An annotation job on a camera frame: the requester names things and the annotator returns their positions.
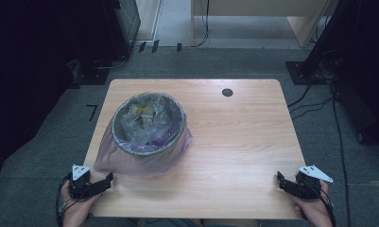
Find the grey round trash bin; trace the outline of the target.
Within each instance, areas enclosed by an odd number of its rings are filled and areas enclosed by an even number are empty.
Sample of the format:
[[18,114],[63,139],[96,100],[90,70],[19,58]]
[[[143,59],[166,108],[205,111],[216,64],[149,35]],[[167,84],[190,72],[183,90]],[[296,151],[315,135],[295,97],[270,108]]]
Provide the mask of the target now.
[[111,121],[116,145],[137,156],[155,155],[173,148],[184,128],[181,104],[168,94],[155,92],[130,97]]

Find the person's right hand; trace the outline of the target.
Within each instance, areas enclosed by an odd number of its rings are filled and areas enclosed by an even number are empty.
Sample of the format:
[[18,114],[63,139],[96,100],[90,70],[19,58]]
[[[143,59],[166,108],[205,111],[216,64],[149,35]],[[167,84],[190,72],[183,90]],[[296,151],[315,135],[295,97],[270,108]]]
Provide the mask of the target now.
[[310,227],[333,227],[330,214],[327,211],[326,204],[328,200],[329,186],[325,181],[321,183],[321,198],[315,201],[305,201],[300,198],[291,196],[295,202],[294,212],[298,217],[305,216]]

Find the purple plastic bin liner bag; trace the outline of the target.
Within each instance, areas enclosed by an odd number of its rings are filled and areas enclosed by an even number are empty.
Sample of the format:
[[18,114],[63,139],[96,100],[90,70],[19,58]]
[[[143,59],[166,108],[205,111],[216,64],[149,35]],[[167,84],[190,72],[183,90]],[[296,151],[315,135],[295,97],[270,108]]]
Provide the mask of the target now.
[[179,128],[178,134],[160,151],[133,154],[119,146],[115,118],[110,121],[100,142],[94,164],[95,170],[99,172],[141,176],[165,173],[180,160],[192,142],[193,136],[187,128],[184,114],[179,120],[174,120],[175,126]]

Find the person's left hand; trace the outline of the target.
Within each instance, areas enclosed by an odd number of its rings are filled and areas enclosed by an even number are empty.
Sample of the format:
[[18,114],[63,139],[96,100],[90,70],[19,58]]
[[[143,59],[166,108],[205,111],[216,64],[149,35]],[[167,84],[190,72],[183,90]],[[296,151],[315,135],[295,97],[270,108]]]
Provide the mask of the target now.
[[65,205],[62,227],[86,227],[86,219],[93,213],[99,195],[93,196],[87,201],[74,202],[70,197],[68,181],[62,186],[60,194]]

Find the black floor tape corner mark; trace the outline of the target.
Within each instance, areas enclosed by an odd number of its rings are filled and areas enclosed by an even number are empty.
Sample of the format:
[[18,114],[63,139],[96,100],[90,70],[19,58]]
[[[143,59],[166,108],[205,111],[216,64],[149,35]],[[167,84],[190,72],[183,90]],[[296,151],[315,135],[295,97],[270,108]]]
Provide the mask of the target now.
[[92,121],[94,119],[94,117],[95,117],[95,113],[96,113],[98,105],[96,105],[96,104],[86,104],[86,107],[92,109],[91,115],[89,117],[89,121]]

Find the dark cabinet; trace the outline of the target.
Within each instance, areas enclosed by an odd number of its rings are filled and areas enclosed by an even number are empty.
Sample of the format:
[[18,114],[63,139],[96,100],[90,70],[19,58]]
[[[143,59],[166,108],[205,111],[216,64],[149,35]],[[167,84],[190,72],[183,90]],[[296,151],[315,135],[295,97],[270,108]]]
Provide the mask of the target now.
[[125,47],[130,53],[141,24],[136,0],[115,0],[115,13],[122,30]]

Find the black metal stand base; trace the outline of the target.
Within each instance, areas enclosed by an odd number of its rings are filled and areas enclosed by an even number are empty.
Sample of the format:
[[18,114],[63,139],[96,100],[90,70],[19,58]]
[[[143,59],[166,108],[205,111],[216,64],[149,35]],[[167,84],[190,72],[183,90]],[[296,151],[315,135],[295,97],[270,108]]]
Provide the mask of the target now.
[[304,61],[287,61],[285,66],[294,85],[320,85],[326,84],[327,78],[322,71],[307,70]]
[[109,74],[109,69],[87,66],[79,60],[68,62],[67,67],[74,76],[71,89],[79,89],[81,85],[104,85]]

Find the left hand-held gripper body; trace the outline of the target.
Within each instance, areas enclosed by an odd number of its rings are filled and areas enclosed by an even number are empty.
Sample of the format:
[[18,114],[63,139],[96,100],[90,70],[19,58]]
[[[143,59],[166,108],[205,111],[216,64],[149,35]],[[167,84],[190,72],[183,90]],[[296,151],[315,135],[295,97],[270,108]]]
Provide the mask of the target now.
[[89,181],[91,172],[88,166],[72,166],[70,196],[76,200],[87,200],[92,196]]

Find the yellow wrapper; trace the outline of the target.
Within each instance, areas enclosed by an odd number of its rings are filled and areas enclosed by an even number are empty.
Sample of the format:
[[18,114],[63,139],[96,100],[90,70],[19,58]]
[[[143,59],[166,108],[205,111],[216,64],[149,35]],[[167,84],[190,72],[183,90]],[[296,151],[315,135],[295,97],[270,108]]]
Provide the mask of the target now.
[[137,106],[137,105],[131,105],[129,108],[129,111],[132,115],[138,116],[141,114],[154,114],[155,111],[150,106]]

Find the light wooden desk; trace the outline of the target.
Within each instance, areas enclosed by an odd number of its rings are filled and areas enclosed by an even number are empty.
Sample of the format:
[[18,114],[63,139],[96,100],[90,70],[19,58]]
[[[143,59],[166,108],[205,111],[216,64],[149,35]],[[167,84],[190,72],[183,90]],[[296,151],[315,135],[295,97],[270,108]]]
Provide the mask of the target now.
[[300,47],[306,47],[323,16],[332,16],[339,0],[191,0],[191,41],[197,16],[285,17]]

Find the clear crumpled plastic bag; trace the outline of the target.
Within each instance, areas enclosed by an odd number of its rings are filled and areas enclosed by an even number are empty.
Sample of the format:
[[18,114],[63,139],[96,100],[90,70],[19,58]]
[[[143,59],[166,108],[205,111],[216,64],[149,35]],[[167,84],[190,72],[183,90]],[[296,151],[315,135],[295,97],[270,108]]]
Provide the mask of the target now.
[[[150,106],[154,114],[132,115],[131,105]],[[166,111],[164,96],[157,93],[144,93],[134,96],[122,106],[119,123],[125,133],[126,140],[136,146],[151,146],[168,132],[172,119]]]

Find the white panel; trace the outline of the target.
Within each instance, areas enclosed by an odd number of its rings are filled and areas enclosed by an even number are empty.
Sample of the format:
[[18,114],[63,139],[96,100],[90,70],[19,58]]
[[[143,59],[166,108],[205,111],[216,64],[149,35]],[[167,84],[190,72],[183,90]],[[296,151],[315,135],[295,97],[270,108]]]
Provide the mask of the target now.
[[138,41],[154,40],[162,2],[162,0],[136,0],[141,21],[137,34]]

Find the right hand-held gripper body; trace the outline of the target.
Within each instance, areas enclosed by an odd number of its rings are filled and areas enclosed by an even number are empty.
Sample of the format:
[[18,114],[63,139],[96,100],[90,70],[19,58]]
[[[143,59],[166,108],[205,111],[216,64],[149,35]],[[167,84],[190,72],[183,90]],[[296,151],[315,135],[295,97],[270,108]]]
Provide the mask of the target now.
[[298,192],[296,196],[303,200],[316,200],[320,197],[321,183],[332,183],[334,179],[315,165],[300,166],[296,175]]

